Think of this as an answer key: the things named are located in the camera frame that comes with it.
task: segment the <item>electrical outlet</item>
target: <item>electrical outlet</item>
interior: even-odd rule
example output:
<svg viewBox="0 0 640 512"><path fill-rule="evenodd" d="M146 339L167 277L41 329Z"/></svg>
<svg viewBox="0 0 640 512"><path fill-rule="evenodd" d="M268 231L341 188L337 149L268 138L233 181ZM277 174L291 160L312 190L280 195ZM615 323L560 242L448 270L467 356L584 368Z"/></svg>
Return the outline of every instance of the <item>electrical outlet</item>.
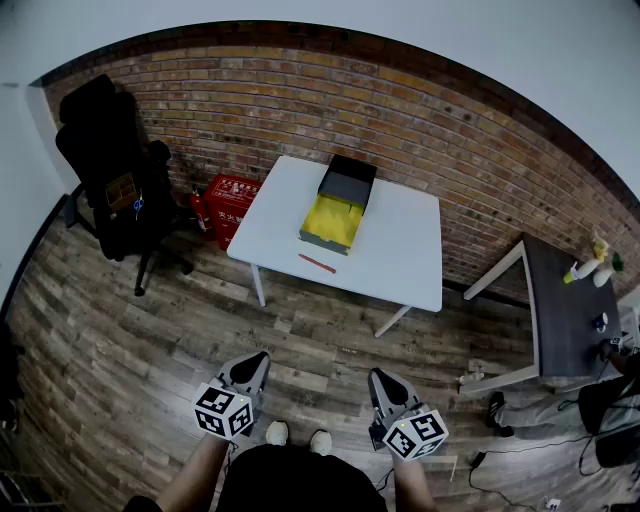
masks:
<svg viewBox="0 0 640 512"><path fill-rule="evenodd" d="M554 498L547 500L547 509L556 512L560 508L560 500L556 500Z"/></svg>

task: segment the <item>wooden floor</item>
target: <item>wooden floor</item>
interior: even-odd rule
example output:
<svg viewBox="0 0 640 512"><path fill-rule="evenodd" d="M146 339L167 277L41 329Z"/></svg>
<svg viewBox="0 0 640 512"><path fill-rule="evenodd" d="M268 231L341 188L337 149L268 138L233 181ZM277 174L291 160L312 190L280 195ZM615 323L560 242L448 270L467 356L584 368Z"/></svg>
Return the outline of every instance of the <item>wooden floor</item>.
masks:
<svg viewBox="0 0 640 512"><path fill-rule="evenodd" d="M483 299L466 303L445 290L440 313L412 310L376 339L373 331L396 305L263 270L267 306L261 308L246 265L194 234L176 234L167 245L196 270L185 277L154 260L147 293L137 298L138 258L108 261L87 232L67 230L58 218L18 287L9 323L26 348L25 400L19 433L9 441L67 510L120 510L136 493L154 496L200 437L190 406L198 384L222 362L256 350L271 354L272 367L263 414L253 436L241 436L242 450L261 444L274 419L286 420L301 443L324 428L333 434L333 453L377 482L391 458L371 448L366 376L380 366L411 380L448 425L449 441L437 454L460 457L455 478L449 482L449 465L425 465L440 509L505 507L497 495L469 487L469 461L478 450L544 441L491 437L483 424L487 396L458 395L456 379L476 368L491 374L527 365L527 310ZM505 391L517 404L547 393L535 381ZM489 455L474 483L533 506L545 495L560 498L565 511L596 511L630 498L631 468L579 476L583 446ZM587 457L587 469L596 464ZM384 495L393 510L393 485Z"/></svg>

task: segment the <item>red pen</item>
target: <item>red pen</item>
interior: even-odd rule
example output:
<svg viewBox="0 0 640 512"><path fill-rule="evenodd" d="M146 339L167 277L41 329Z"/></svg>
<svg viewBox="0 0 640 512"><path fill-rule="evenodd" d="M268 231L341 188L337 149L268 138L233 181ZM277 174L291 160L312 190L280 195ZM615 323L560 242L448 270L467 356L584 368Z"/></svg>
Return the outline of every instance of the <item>red pen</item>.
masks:
<svg viewBox="0 0 640 512"><path fill-rule="evenodd" d="M303 260L307 260L308 262L313 263L314 265L318 265L319 267L322 267L323 269L328 270L332 274L336 273L335 268L332 268L329 265L324 265L319 261L314 260L313 258L309 258L309 256L305 256L304 254L300 254L300 253L298 253L298 256L300 256Z"/></svg>

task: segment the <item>yellow cloth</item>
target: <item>yellow cloth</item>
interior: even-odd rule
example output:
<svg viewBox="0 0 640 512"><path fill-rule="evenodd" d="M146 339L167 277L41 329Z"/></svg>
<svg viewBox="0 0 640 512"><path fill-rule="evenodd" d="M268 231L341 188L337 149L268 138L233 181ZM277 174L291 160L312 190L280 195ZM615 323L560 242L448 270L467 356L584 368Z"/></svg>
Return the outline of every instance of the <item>yellow cloth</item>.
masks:
<svg viewBox="0 0 640 512"><path fill-rule="evenodd" d="M363 213L362 206L319 195L307 214L302 230L324 241L351 247Z"/></svg>

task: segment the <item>black office chair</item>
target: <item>black office chair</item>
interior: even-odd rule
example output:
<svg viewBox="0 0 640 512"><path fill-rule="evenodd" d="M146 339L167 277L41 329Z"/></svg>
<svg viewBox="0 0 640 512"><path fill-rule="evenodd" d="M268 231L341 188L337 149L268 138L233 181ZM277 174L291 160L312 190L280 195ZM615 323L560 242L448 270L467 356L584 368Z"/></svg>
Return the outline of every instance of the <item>black office chair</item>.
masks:
<svg viewBox="0 0 640 512"><path fill-rule="evenodd" d="M133 96L116 94L113 82L101 75L62 99L60 121L64 126L56 136L56 145L84 186L96 230L78 213L75 197L69 198L65 208L67 226L79 222L97 236L108 259L121 261L127 254L142 255L136 296L144 295L142 278L154 250L180 263L182 273L189 274L193 265L160 243L188 222L188 214L170 193L166 162L171 153L160 141L151 142L146 153L142 150ZM135 187L128 187L129 203L114 200L114 183L120 182ZM121 191L125 188L115 186ZM144 200L138 211L130 202L132 194Z"/></svg>

